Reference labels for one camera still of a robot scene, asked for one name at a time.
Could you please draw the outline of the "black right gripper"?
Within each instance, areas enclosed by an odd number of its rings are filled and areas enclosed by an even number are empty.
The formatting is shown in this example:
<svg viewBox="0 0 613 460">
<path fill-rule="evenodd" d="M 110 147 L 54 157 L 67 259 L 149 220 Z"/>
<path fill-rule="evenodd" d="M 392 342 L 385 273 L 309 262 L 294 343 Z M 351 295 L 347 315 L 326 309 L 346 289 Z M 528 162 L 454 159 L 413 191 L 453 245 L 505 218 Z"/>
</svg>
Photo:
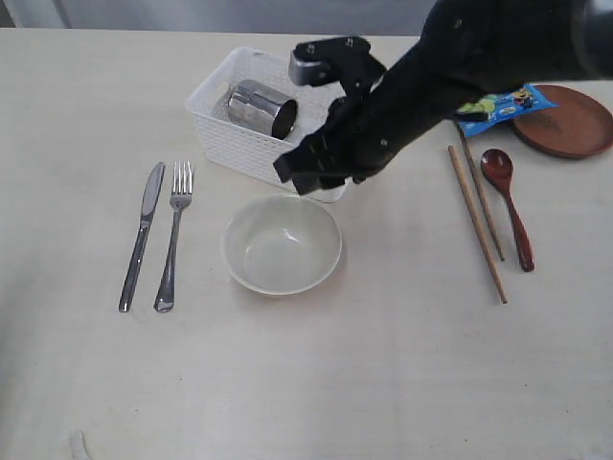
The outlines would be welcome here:
<svg viewBox="0 0 613 460">
<path fill-rule="evenodd" d="M 279 156 L 277 176 L 305 196 L 377 174 L 460 106 L 460 86 L 451 78 L 456 64 L 441 53 L 406 53 L 335 127 L 314 131 Z"/>
</svg>

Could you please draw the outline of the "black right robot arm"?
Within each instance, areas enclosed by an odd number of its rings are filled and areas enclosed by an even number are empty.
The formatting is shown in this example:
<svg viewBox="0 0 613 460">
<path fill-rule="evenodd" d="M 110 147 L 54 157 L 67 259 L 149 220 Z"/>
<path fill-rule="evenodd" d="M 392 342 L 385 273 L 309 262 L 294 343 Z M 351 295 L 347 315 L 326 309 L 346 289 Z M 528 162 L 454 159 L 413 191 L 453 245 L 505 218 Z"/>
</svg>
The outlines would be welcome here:
<svg viewBox="0 0 613 460">
<path fill-rule="evenodd" d="M 273 164 L 300 195 L 361 183 L 460 108 L 533 81 L 612 76 L 608 1 L 439 1 L 393 65 L 360 36 L 307 41 L 288 69 L 299 86 L 339 83 L 324 123 Z"/>
</svg>

